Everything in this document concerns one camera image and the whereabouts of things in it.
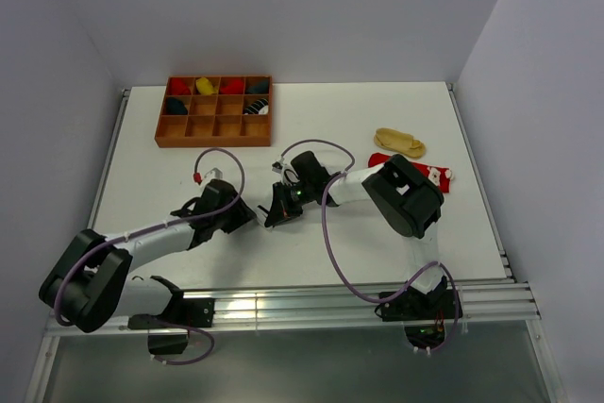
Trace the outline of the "red santa sock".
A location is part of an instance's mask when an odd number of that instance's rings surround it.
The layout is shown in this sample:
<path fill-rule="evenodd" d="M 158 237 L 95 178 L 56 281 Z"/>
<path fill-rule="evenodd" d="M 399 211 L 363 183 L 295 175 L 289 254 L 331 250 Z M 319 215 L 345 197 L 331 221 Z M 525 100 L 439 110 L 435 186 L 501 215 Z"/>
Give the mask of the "red santa sock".
<path fill-rule="evenodd" d="M 385 163 L 391 155 L 383 153 L 373 153 L 368 160 L 369 167 L 377 166 Z M 435 184 L 442 193 L 450 193 L 450 186 L 453 180 L 453 174 L 450 168 L 427 165 L 421 162 L 412 161 L 411 164 L 424 176 L 426 176 L 433 184 Z"/>

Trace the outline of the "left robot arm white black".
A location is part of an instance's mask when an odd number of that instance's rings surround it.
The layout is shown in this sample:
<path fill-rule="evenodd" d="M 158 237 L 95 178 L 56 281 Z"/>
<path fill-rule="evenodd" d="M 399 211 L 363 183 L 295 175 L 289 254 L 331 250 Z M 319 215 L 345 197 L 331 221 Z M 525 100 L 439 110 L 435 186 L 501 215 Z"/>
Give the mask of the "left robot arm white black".
<path fill-rule="evenodd" d="M 78 232 L 42 282 L 39 299 L 63 323 L 85 333 L 114 316 L 172 327 L 189 310 L 184 290 L 164 277 L 131 279 L 129 274 L 164 256 L 194 249 L 217 231 L 232 233 L 255 218 L 230 183 L 214 178 L 199 196 L 158 225 L 121 236 L 89 228 Z"/>

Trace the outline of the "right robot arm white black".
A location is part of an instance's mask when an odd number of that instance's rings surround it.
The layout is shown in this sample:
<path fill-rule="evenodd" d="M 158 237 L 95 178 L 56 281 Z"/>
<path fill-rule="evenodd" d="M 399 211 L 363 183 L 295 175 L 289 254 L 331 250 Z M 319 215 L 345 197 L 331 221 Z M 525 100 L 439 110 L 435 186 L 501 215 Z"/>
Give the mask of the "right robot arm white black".
<path fill-rule="evenodd" d="M 451 275 L 440 261 L 437 223 L 444 196 L 438 186 L 401 155 L 358 171 L 344 169 L 330 173 L 311 151 L 291 162 L 295 181 L 280 180 L 272 185 L 270 202 L 256 207 L 260 224 L 266 228 L 287 224 L 304 213 L 304 207 L 316 203 L 321 208 L 321 224 L 329 260 L 348 290 L 359 299 L 387 304 L 409 294 L 409 307 L 421 318 L 430 317 L 441 306 L 440 293 Z M 411 275 L 398 291 L 385 298 L 371 297 L 355 288 L 345 277 L 332 250 L 327 230 L 327 209 L 344 204 L 371 201 L 388 226 L 410 248 Z"/>

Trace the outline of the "wooden compartment tray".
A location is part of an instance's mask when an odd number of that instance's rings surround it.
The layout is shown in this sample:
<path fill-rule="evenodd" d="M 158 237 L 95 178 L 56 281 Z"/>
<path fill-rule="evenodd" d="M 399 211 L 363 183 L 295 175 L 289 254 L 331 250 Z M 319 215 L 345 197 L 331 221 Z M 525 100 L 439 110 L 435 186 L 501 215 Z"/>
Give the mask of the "wooden compartment tray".
<path fill-rule="evenodd" d="M 210 79 L 218 93 L 200 95 L 195 88 L 199 77 Z M 190 87 L 190 95 L 171 96 L 170 80 L 181 78 Z M 240 78 L 244 80 L 243 94 L 220 94 L 223 81 Z M 271 83 L 268 94 L 246 94 L 249 85 L 263 79 Z M 164 103 L 168 97 L 182 100 L 188 109 L 186 116 L 165 115 Z M 266 115 L 244 115 L 243 109 L 259 98 L 269 101 Z M 235 76 L 170 76 L 167 80 L 157 123 L 155 141 L 160 148 L 206 148 L 206 147 L 267 147 L 272 142 L 273 79 L 269 75 Z"/>

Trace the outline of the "black white striped rolled sock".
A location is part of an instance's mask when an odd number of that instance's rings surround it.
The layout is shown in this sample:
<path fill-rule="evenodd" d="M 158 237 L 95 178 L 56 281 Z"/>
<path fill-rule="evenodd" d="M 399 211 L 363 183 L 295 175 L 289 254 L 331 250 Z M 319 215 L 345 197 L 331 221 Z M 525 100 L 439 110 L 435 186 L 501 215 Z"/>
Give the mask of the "black white striped rolled sock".
<path fill-rule="evenodd" d="M 259 98 L 243 109 L 244 115 L 266 115 L 269 113 L 269 101 L 267 98 Z"/>

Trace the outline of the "dark navy rolled sock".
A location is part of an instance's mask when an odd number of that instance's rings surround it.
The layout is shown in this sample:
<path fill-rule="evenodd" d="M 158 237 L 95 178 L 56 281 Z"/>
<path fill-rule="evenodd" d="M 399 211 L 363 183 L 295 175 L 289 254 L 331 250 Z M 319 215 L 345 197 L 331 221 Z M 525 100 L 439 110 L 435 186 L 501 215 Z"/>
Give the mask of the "dark navy rolled sock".
<path fill-rule="evenodd" d="M 188 114 L 188 109 L 185 106 L 184 102 L 176 97 L 168 97 L 164 103 L 164 114 L 165 115 L 176 115 L 176 116 L 186 116 Z"/>

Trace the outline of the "red rolled sock middle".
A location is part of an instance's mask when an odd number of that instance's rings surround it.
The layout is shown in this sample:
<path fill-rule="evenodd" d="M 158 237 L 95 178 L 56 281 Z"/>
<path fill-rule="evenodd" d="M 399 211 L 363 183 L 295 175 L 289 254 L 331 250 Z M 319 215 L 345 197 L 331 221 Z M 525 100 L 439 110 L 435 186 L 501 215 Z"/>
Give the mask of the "red rolled sock middle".
<path fill-rule="evenodd" d="M 240 78 L 223 81 L 220 94 L 234 95 L 244 93 L 244 80 Z"/>

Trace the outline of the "red rolled sock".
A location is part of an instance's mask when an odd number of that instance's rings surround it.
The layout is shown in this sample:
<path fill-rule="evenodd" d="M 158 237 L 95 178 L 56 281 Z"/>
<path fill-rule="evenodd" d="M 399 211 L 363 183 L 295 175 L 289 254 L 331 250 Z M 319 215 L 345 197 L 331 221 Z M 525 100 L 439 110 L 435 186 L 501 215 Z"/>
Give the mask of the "red rolled sock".
<path fill-rule="evenodd" d="M 191 90 L 186 81 L 181 78 L 172 78 L 170 80 L 170 95 L 171 96 L 182 96 L 190 95 Z"/>
<path fill-rule="evenodd" d="M 244 80 L 240 78 L 223 81 L 220 94 L 234 95 L 244 93 Z"/>

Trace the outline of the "yellow rolled sock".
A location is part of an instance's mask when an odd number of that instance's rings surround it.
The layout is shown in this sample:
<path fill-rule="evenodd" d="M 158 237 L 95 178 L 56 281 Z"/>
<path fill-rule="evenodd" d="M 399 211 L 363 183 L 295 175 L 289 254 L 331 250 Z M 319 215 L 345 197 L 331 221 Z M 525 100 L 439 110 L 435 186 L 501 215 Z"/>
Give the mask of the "yellow rolled sock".
<path fill-rule="evenodd" d="M 218 93 L 218 89 L 215 87 L 213 82 L 207 77 L 199 77 L 195 80 L 195 88 L 200 95 L 215 95 Z"/>

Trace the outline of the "dark teal rolled sock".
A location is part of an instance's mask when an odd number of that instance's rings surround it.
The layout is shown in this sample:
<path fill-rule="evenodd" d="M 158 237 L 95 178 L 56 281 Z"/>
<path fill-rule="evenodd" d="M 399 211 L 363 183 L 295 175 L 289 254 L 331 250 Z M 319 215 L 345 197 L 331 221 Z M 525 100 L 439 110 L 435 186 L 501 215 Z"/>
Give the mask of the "dark teal rolled sock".
<path fill-rule="evenodd" d="M 263 79 L 262 81 L 249 85 L 245 93 L 246 94 L 268 94 L 270 92 L 271 83 L 268 79 Z"/>

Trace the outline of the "red rolled sock left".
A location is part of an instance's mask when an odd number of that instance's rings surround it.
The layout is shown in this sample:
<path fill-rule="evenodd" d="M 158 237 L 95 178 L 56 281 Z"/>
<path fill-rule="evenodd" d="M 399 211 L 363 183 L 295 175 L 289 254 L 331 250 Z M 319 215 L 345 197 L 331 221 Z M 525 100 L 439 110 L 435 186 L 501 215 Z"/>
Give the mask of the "red rolled sock left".
<path fill-rule="evenodd" d="M 191 90 L 186 81 L 181 78 L 172 78 L 170 80 L 170 95 L 171 96 L 182 96 L 190 95 Z"/>

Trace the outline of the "beige flat sock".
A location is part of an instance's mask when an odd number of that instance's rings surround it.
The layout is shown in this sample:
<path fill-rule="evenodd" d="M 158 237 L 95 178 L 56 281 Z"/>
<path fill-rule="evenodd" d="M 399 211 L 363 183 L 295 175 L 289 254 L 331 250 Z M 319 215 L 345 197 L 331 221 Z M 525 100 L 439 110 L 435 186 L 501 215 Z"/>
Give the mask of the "beige flat sock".
<path fill-rule="evenodd" d="M 376 146 L 402 154 L 407 158 L 420 159 L 427 152 L 425 144 L 411 134 L 387 127 L 378 128 L 373 141 Z"/>

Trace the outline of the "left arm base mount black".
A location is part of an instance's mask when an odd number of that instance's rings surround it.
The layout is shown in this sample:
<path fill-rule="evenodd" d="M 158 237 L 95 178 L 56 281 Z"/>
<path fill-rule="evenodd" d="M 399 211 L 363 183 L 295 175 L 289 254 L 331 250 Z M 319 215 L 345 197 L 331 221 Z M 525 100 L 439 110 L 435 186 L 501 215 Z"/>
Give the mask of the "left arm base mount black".
<path fill-rule="evenodd" d="M 162 360 L 171 365 L 191 364 L 202 361 L 213 352 L 215 339 L 205 331 L 205 327 L 212 327 L 214 313 L 214 298 L 184 298 L 172 304 L 160 315 L 130 317 L 127 328 L 146 331 L 160 328 L 184 330 L 183 334 L 148 334 L 147 349 L 156 361 Z M 197 358 L 171 359 L 171 356 L 179 356 L 185 352 L 185 349 L 192 344 L 194 334 L 201 335 L 209 341 L 207 350 Z"/>

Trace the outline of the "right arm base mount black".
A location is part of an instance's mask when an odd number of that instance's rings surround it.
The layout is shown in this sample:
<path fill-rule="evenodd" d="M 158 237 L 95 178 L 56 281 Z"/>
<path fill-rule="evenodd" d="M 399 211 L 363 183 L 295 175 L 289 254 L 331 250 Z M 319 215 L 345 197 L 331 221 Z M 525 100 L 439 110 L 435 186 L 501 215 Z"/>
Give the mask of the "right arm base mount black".
<path fill-rule="evenodd" d="M 423 325 L 404 328 L 407 340 L 413 347 L 427 350 L 445 341 L 445 322 L 461 320 L 463 311 L 452 290 L 422 294 L 410 288 L 397 299 L 377 305 L 374 314 L 382 322 L 427 321 Z"/>

